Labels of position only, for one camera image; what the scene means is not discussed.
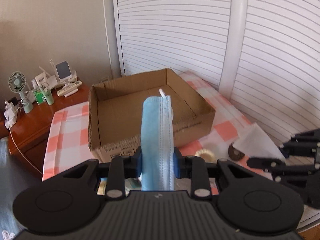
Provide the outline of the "blue surgical mask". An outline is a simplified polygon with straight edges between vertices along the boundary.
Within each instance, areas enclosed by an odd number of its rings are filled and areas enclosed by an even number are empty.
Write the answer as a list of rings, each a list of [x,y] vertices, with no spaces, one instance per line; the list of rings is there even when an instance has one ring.
[[[171,97],[163,89],[160,96],[143,103],[141,125],[142,189],[174,190],[174,135]]]

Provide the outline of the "green small bottle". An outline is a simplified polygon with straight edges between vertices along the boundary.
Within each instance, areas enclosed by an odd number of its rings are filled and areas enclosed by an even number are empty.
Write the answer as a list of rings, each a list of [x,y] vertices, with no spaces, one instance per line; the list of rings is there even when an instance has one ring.
[[[38,105],[44,103],[46,101],[46,98],[44,97],[43,93],[41,92],[41,90],[35,90],[33,92],[36,102]]]

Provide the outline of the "grey blue bedding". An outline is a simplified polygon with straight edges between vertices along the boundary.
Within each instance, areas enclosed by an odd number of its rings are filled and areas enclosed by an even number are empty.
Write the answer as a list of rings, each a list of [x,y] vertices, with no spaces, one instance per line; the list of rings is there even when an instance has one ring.
[[[23,230],[12,211],[13,201],[23,190],[41,182],[29,172],[8,149],[9,138],[1,139],[0,156],[0,234],[1,239],[14,239]]]

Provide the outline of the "white power adapter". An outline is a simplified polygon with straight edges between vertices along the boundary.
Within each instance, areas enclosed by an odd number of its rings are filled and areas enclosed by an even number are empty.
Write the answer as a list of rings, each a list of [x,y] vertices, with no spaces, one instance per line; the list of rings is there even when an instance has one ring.
[[[16,124],[17,108],[12,103],[6,106],[4,117],[5,117],[5,127],[7,129],[12,128],[12,126]]]

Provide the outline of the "cream hair scrunchie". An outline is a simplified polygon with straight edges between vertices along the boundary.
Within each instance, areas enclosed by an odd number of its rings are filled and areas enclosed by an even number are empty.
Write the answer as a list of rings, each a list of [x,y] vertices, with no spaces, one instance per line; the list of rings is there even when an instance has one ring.
[[[206,163],[216,163],[215,154],[208,149],[203,148],[196,151],[195,156],[202,158]]]

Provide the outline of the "wall power socket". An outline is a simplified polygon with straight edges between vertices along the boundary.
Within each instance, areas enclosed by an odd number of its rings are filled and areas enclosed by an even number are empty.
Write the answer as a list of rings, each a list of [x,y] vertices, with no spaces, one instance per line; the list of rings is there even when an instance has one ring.
[[[107,82],[109,80],[110,80],[109,76],[103,77],[103,78],[99,79],[99,83]]]

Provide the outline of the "white remote control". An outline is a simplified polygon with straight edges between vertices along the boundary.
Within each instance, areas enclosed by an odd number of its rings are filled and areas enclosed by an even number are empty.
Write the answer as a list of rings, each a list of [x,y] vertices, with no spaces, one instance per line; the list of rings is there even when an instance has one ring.
[[[76,93],[78,91],[78,88],[82,85],[82,82],[79,81],[75,81],[75,82],[71,82],[65,86],[63,86],[60,90],[57,91],[57,96],[61,97],[68,97],[74,93]]]

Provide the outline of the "phone stand with mirror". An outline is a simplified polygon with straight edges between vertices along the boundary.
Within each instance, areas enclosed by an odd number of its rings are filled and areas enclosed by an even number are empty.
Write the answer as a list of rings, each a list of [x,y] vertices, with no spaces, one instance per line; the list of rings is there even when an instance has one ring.
[[[75,82],[77,75],[75,70],[71,70],[67,61],[60,62],[55,65],[56,73],[59,78],[59,83],[66,84]]]

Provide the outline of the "white cloth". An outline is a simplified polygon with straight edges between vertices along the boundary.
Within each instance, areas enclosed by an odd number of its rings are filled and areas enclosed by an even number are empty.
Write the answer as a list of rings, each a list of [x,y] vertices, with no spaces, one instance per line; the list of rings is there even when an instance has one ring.
[[[249,157],[273,158],[285,161],[285,157],[279,148],[256,123],[240,132],[238,139],[233,142],[233,147]]]

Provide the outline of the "brown hair scrunchie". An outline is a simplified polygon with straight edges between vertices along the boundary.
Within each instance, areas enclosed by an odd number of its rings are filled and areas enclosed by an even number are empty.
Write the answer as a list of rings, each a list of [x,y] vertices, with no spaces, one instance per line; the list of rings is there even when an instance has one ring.
[[[243,159],[245,157],[245,154],[242,153],[241,151],[237,150],[233,146],[233,144],[230,144],[228,147],[228,156],[233,161],[240,161],[241,159]]]

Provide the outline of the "brown cardboard box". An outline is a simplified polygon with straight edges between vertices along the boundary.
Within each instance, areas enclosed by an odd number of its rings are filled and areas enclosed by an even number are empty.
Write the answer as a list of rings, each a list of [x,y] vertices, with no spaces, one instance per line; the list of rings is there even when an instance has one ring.
[[[121,77],[89,91],[88,145],[102,163],[143,149],[165,151],[210,133],[215,110],[170,69]]]

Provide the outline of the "wooden nightstand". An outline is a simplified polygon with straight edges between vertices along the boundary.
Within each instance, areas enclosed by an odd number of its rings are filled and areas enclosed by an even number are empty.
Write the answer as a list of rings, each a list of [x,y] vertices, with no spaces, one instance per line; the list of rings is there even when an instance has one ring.
[[[19,113],[16,124],[10,129],[9,153],[16,156],[29,172],[42,178],[44,156],[54,114],[66,107],[86,102],[88,94],[89,87],[85,84],[79,87],[78,92],[66,98],[57,96],[54,90],[52,105],[46,102],[36,104],[30,113]]]

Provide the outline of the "green handheld fan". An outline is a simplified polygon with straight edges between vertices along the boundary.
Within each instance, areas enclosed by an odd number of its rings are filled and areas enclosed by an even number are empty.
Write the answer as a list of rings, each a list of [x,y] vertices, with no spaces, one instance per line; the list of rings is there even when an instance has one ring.
[[[21,98],[21,103],[25,114],[28,114],[33,109],[33,104],[29,99],[30,92],[26,90],[26,78],[22,72],[13,72],[8,79],[8,85],[13,93],[18,93]]]

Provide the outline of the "green tube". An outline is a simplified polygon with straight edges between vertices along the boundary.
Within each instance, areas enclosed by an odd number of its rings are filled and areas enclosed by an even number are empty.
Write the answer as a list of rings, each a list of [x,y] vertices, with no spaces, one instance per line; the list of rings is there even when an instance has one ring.
[[[41,85],[41,91],[48,105],[52,105],[54,103],[54,99],[48,83],[43,83]]]

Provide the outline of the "white cosmetic box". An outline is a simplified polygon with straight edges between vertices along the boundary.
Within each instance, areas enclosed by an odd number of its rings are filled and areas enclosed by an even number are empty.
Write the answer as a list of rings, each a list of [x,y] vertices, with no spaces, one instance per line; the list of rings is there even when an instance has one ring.
[[[47,75],[45,72],[42,72],[41,74],[35,76],[34,79],[39,87],[47,83]]]

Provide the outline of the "white louvered door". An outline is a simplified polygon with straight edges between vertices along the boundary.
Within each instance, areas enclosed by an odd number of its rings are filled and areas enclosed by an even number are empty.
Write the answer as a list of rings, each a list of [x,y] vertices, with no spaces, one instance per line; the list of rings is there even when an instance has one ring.
[[[192,72],[280,144],[319,128],[319,0],[113,0],[123,76]]]

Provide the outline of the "pink checkered tablecloth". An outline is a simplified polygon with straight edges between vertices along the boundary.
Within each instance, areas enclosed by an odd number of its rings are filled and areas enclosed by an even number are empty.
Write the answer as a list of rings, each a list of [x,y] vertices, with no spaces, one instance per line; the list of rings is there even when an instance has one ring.
[[[207,136],[180,147],[181,154],[195,155],[196,151],[205,148],[212,151],[217,159],[227,157],[229,145],[238,139],[240,132],[251,125],[249,120],[200,77],[186,73],[181,74],[181,78],[216,111],[212,131]],[[88,112],[88,103],[84,102],[54,114],[44,157],[43,180],[93,157],[88,146]],[[238,164],[246,167],[248,158],[245,155]]]

